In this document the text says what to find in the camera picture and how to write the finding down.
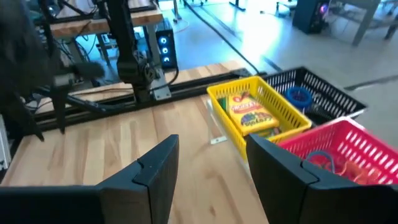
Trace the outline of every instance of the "basket rim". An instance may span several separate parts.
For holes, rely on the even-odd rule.
[[[377,136],[375,136],[374,134],[370,133],[364,126],[362,126],[361,124],[359,124],[358,122],[354,121],[353,119],[351,119],[350,117],[347,116],[343,116],[340,118],[336,118],[333,121],[330,121],[328,123],[325,123],[321,126],[317,126],[316,128],[310,129],[302,134],[298,134],[292,138],[288,138],[285,141],[281,141],[278,143],[278,146],[284,148],[284,146],[291,144],[292,142],[297,141],[300,138],[309,136],[319,130],[325,129],[325,128],[329,128],[330,126],[336,125],[336,124],[340,124],[340,123],[349,123],[352,126],[360,129],[364,134],[368,135],[369,137],[372,137],[375,141],[377,141],[378,143],[381,143],[383,146],[385,146],[388,150],[394,152],[394,154],[398,155],[398,151],[395,150],[395,147],[391,146],[390,144],[388,144],[387,142],[383,141],[382,139],[378,138]]]
[[[294,67],[294,68],[286,69],[286,70],[283,70],[283,71],[281,71],[281,72],[275,72],[275,73],[271,73],[271,74],[260,75],[260,77],[261,77],[262,79],[264,79],[264,81],[266,81],[266,79],[272,78],[272,77],[275,77],[275,76],[278,76],[278,75],[281,75],[282,73],[297,71],[297,70],[300,70],[300,69],[304,69],[304,70],[306,70],[306,71],[312,73],[312,75],[315,75],[315,76],[316,76],[317,78],[319,78],[321,81],[323,81],[323,82],[329,84],[330,86],[336,88],[338,91],[340,91],[340,92],[341,92],[342,94],[344,94],[345,96],[347,96],[347,97],[351,98],[352,100],[356,101],[357,103],[361,104],[361,105],[363,106],[363,108],[360,109],[360,110],[363,110],[363,109],[368,108],[368,105],[367,105],[366,103],[364,103],[364,102],[362,102],[361,100],[358,100],[358,99],[354,98],[353,96],[351,96],[350,94],[348,94],[347,91],[344,89],[344,87],[342,87],[342,86],[340,86],[340,85],[336,86],[336,85],[334,85],[334,84],[328,82],[327,80],[325,80],[324,78],[320,77],[319,75],[317,75],[316,73],[314,73],[313,71],[311,71],[310,69],[308,69],[308,68],[305,67],[305,66],[299,66],[299,67]]]
[[[225,82],[225,83],[220,83],[220,84],[218,84],[218,85],[209,86],[206,90],[207,90],[207,93],[209,94],[210,98],[211,98],[211,99],[214,98],[214,99],[216,100],[217,97],[215,96],[215,94],[213,93],[213,91],[218,90],[220,87],[229,86],[230,83],[245,82],[245,80],[250,80],[250,79],[257,80],[258,82],[261,82],[261,83],[264,84],[265,86],[268,86],[269,90],[270,90],[271,92],[273,92],[273,94],[275,94],[275,95],[280,95],[280,96],[281,96],[281,100],[282,100],[285,104],[289,105],[290,109],[293,110],[294,113],[295,113],[297,116],[301,117],[301,118],[305,121],[305,122],[303,123],[303,125],[299,126],[298,128],[294,128],[294,129],[291,129],[291,130],[286,131],[286,132],[284,132],[284,133],[281,133],[281,134],[278,134],[278,135],[276,135],[276,136],[272,136],[272,137],[268,138],[269,141],[276,141],[276,140],[278,140],[278,139],[285,138],[286,136],[289,136],[289,138],[290,138],[290,136],[291,136],[292,134],[295,134],[295,133],[300,134],[300,133],[302,133],[303,131],[305,131],[305,130],[311,128],[311,125],[313,124],[312,121],[311,121],[308,117],[306,117],[304,114],[302,114],[302,113],[301,113],[295,106],[293,106],[288,100],[286,100],[286,98],[284,98],[278,91],[276,91],[276,90],[274,89],[274,87],[272,87],[272,86],[271,86],[270,84],[268,84],[263,78],[261,78],[261,77],[258,76],[258,75],[253,75],[253,76],[251,76],[251,77],[240,78],[240,79],[238,79],[238,80],[233,80],[233,81],[230,81],[230,82]],[[239,130],[238,130],[235,126],[233,126],[232,128],[233,128],[233,129],[236,129],[236,131],[239,132]]]

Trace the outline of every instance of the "computer tower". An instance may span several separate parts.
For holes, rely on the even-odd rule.
[[[325,24],[323,16],[328,5],[326,0],[298,0],[293,26],[306,34],[319,34]]]
[[[173,27],[168,19],[164,19],[156,26],[156,39],[160,50],[160,61],[164,70],[177,68],[177,54],[175,52]]]

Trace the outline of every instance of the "blue light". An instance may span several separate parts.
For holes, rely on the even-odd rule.
[[[161,37],[161,38],[159,39],[159,42],[160,42],[161,44],[166,44],[166,43],[167,43],[167,38],[166,38],[166,37]]]

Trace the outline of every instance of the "yellow object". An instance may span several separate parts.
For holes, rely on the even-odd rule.
[[[248,92],[229,95],[218,102],[243,136],[279,126],[279,121]]]
[[[239,80],[208,87],[207,92],[213,104],[214,111],[245,161],[248,159],[246,156],[246,142],[217,101],[217,99],[233,94],[240,94],[245,91],[249,92],[257,102],[278,118],[280,125],[283,127],[283,132],[281,134],[268,138],[268,141],[278,143],[281,140],[290,138],[311,128],[311,121],[268,85],[261,77],[253,76],[241,78]]]

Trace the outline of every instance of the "wooden tabletop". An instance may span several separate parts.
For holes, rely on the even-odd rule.
[[[177,82],[241,68],[228,62],[181,71]],[[208,123],[207,95],[25,137],[2,182],[15,185],[93,185],[142,156],[170,134],[180,136],[170,223],[268,223],[256,189],[229,142]]]
[[[69,0],[69,3],[84,12],[91,12],[95,7],[91,1]],[[150,0],[129,0],[130,9],[148,6]],[[64,7],[57,17],[78,16],[78,14],[68,7]],[[156,6],[155,10],[131,13],[131,20],[134,26],[144,26],[157,23],[163,20],[162,11]],[[109,32],[109,26],[105,19],[87,19],[77,22],[67,22],[51,25],[54,37],[72,37],[78,34],[96,34]]]

